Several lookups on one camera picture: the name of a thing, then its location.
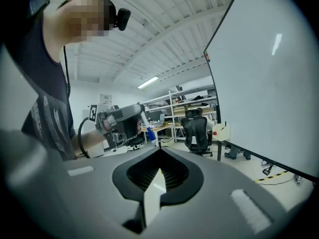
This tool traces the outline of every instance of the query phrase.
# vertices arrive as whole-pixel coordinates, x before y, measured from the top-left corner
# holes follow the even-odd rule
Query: whiteboard
[[[291,0],[234,0],[207,47],[229,142],[319,175],[319,46]]]

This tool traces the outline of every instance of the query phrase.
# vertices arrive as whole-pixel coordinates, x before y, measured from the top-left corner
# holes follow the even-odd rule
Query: yellow black tape
[[[264,178],[264,179],[256,180],[255,182],[266,181],[266,180],[269,180],[269,179],[271,179],[271,178],[278,177],[279,175],[282,175],[282,174],[285,174],[285,173],[288,173],[288,171],[283,171],[283,172],[278,173],[278,174],[275,174],[275,175],[273,175],[273,176],[269,176],[269,177],[266,177],[266,178]]]

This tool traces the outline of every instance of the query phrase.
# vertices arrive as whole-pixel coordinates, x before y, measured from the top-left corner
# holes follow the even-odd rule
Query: black t-shirt
[[[43,41],[43,15],[32,30],[8,47],[14,61],[39,97],[22,131],[45,147],[57,149],[63,160],[75,158],[71,138],[75,135],[67,85],[60,63],[48,54]]]

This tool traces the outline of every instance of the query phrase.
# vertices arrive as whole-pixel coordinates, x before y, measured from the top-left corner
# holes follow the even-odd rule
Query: wall sign
[[[109,107],[112,106],[112,95],[103,95],[100,94],[100,104],[108,105]]]

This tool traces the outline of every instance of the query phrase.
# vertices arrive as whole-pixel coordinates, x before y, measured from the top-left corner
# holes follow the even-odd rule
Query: whiteboard frame
[[[208,42],[206,48],[205,48],[204,51],[203,51],[204,57],[205,57],[205,59],[206,59],[206,63],[207,63],[207,65],[208,65],[208,68],[209,68],[209,71],[210,71],[210,74],[211,74],[211,77],[212,77],[212,79],[213,79],[214,86],[215,86],[216,97],[217,97],[217,104],[218,104],[218,106],[217,106],[217,111],[216,111],[216,113],[217,113],[217,122],[218,122],[218,123],[221,123],[221,113],[220,113],[220,105],[219,105],[219,98],[218,98],[218,90],[217,90],[217,87],[216,87],[216,84],[215,84],[215,80],[214,80],[214,77],[213,77],[212,70],[211,70],[211,68],[210,68],[208,59],[207,59],[207,57],[206,57],[206,55],[205,55],[205,51],[208,49],[210,43],[212,42],[213,38],[214,38],[215,35],[217,34],[217,32],[218,32],[220,26],[222,25],[222,23],[223,23],[225,17],[227,16],[229,10],[231,9],[231,7],[232,7],[234,1],[235,1],[235,0],[231,0],[231,2],[230,2],[230,4],[229,4],[229,6],[228,6],[228,8],[227,8],[227,10],[226,10],[226,12],[225,12],[225,14],[223,15],[223,17],[222,17],[222,19],[221,19],[221,21],[220,21],[218,27],[217,27],[216,30],[215,30],[215,32],[214,32],[212,38],[210,39],[210,41]],[[228,143],[228,144],[231,145],[231,146],[234,146],[234,147],[236,147],[236,148],[239,148],[239,149],[241,149],[241,150],[243,150],[243,151],[245,151],[245,152],[250,153],[250,154],[253,155],[253,156],[256,156],[256,157],[258,157],[258,158],[260,158],[260,159],[262,159],[262,160],[266,160],[267,162],[269,162],[269,163],[271,163],[271,164],[273,164],[273,165],[279,166],[279,167],[281,167],[281,168],[283,168],[283,169],[285,169],[285,170],[287,170],[287,171],[289,171],[289,172],[292,172],[292,173],[294,173],[294,174],[296,174],[296,175],[299,175],[299,176],[301,176],[301,177],[303,177],[303,178],[306,178],[306,179],[308,179],[308,180],[310,180],[310,181],[313,181],[313,182],[318,182],[318,181],[319,181],[319,178],[318,178],[318,177],[315,177],[315,176],[306,174],[306,173],[304,173],[304,172],[298,171],[298,170],[296,170],[296,169],[294,169],[294,168],[291,168],[291,167],[289,167],[289,166],[286,166],[286,165],[284,165],[284,164],[281,164],[281,163],[279,163],[279,162],[276,162],[276,161],[274,161],[274,160],[271,160],[271,159],[269,159],[269,158],[267,158],[267,157],[261,156],[261,155],[259,155],[259,154],[257,154],[257,153],[254,153],[254,152],[252,152],[252,151],[250,151],[250,150],[247,150],[247,149],[245,149],[245,148],[243,148],[243,147],[241,147],[241,146],[238,146],[238,145],[236,145],[236,144],[233,144],[233,143],[231,143],[230,141],[225,141],[225,142]]]

